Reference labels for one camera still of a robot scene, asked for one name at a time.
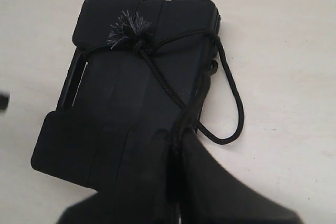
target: black phone case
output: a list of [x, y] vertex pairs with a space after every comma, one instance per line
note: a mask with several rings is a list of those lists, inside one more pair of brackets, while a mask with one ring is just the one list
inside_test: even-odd
[[[151, 22], [153, 42], [207, 28], [220, 16], [209, 0], [85, 0], [72, 41], [76, 51], [55, 111], [47, 114], [31, 159], [35, 170], [103, 190], [159, 129], [169, 130], [180, 108], [147, 64], [131, 51], [82, 52], [107, 41], [122, 12]], [[196, 35], [162, 47], [155, 62], [188, 104], [203, 71], [217, 54], [211, 39]]]

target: white table surface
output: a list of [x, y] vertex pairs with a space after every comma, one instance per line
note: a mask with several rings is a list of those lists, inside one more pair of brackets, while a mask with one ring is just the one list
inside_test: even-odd
[[[306, 223], [336, 223], [336, 0], [213, 0], [245, 105], [242, 136], [230, 146], [204, 139], [245, 184], [296, 210]], [[0, 0], [0, 222], [54, 223], [93, 191], [44, 175], [30, 156], [55, 108], [83, 0]], [[220, 71], [203, 122], [219, 136], [236, 126]]]

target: black cord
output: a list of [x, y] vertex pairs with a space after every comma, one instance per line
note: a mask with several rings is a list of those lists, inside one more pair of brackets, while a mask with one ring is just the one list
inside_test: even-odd
[[[179, 97], [179, 95], [176, 94], [176, 92], [173, 90], [173, 88], [169, 85], [169, 83], [165, 79], [164, 75], [162, 74], [160, 69], [155, 64], [153, 58], [155, 57], [155, 53], [161, 47], [163, 47], [164, 45], [166, 45], [168, 43], [171, 43], [173, 41], [176, 41], [176, 40], [180, 40], [180, 39], [190, 37], [190, 36], [194, 36], [194, 35], [198, 35], [198, 34], [204, 34], [205, 36], [210, 37], [212, 39], [212, 41], [215, 43], [215, 45], [218, 49], [218, 54], [219, 54], [219, 57], [220, 57], [220, 60], [221, 60], [226, 78], [228, 80], [229, 86], [231, 88], [232, 94], [233, 94], [234, 99], [235, 99], [236, 104], [237, 104], [238, 124], [237, 124], [236, 131], [233, 133], [232, 136], [230, 136], [228, 138], [219, 138], [219, 137], [215, 136], [200, 121], [197, 121], [196, 126], [206, 137], [208, 137], [214, 143], [220, 144], [220, 145], [229, 144], [229, 143], [233, 142], [234, 140], [236, 140], [240, 136], [240, 134], [242, 133], [245, 116], [244, 116], [244, 107], [243, 107], [242, 100], [240, 98], [238, 89], [236, 87], [236, 83], [234, 81], [234, 78], [232, 76], [232, 73], [230, 71], [229, 65], [228, 65], [227, 60], [226, 60], [224, 47], [221, 43], [220, 37], [217, 34], [215, 34], [212, 30], [208, 30], [208, 29], [192, 30], [192, 31], [187, 31], [185, 33], [180, 33], [180, 34], [174, 35], [170, 38], [163, 39], [162, 41], [160, 41], [159, 43], [157, 43], [156, 45], [154, 45], [150, 49], [146, 49], [145, 41], [140, 40], [135, 44], [133, 50], [134, 50], [135, 54], [140, 55], [141, 58], [144, 59], [144, 61], [147, 63], [147, 65], [151, 69], [155, 78], [158, 80], [158, 82], [159, 82], [160, 86], [162, 87], [162, 89], [164, 90], [164, 92], [174, 101], [174, 103], [176, 103], [177, 106], [179, 106], [181, 109], [184, 109], [184, 108], [187, 107], [187, 105], [182, 101], [182, 99]], [[106, 49], [112, 49], [112, 48], [109, 44], [102, 44], [102, 45], [94, 46], [94, 47], [91, 47], [91, 48], [87, 49], [86, 51], [84, 51], [84, 56], [85, 56], [86, 60], [88, 60], [88, 57], [92, 53], [97, 52], [99, 50], [106, 50]]]

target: black plastic case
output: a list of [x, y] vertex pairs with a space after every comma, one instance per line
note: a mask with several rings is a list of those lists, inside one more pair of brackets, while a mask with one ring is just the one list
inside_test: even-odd
[[[157, 130], [171, 128], [180, 109], [142, 59], [131, 51], [105, 51], [86, 64], [81, 56], [107, 41], [110, 25], [123, 11], [152, 23], [153, 42], [200, 28], [218, 33], [220, 24], [209, 0], [85, 0], [72, 38], [77, 48], [57, 108], [41, 128], [34, 169], [103, 190]], [[209, 38], [197, 35], [172, 42], [157, 55], [157, 66], [188, 104], [216, 52]]]

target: black object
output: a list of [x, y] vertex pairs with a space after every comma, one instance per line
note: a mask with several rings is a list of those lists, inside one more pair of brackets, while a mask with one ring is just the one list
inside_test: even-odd
[[[211, 1], [86, 0], [72, 38], [77, 49], [57, 108], [43, 123], [34, 169], [96, 190], [109, 188], [157, 129], [172, 127], [180, 108], [143, 59], [124, 50], [94, 52], [87, 64], [83, 57], [83, 51], [108, 40], [110, 25], [126, 10], [151, 21], [152, 43], [186, 30], [219, 30]], [[161, 48], [155, 64], [189, 104], [216, 54], [212, 40], [200, 34]]]
[[9, 94], [0, 93], [0, 112], [6, 111], [9, 104]]
[[[169, 191], [162, 173], [170, 162], [167, 139], [169, 133], [159, 131], [145, 152], [134, 158], [127, 175], [118, 178], [110, 190], [68, 208], [58, 224], [178, 223], [163, 194]], [[183, 224], [303, 223], [293, 211], [257, 194], [225, 171], [191, 129], [184, 131], [182, 153], [178, 201]]]

